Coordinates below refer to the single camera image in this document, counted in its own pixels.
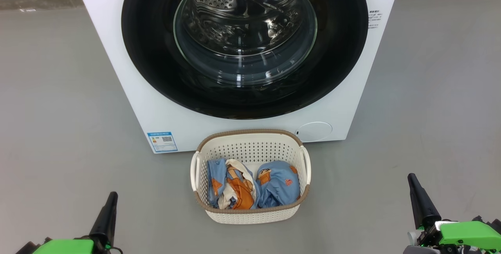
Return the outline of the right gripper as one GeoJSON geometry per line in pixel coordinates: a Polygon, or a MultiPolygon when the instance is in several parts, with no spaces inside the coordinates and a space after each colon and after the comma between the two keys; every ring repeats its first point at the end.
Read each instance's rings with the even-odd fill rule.
{"type": "Polygon", "coordinates": [[[442,220],[417,176],[407,176],[415,227],[409,232],[405,254],[499,254],[501,222],[485,222],[481,216],[471,221],[442,220]]]}

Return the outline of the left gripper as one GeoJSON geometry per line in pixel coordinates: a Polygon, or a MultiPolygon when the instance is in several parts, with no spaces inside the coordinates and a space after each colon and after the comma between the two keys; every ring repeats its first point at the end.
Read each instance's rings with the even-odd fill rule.
{"type": "Polygon", "coordinates": [[[111,254],[114,250],[122,253],[123,250],[114,247],[115,224],[117,217],[118,193],[109,194],[102,207],[89,236],[80,238],[53,240],[49,237],[43,244],[26,243],[18,254],[111,254]]]}

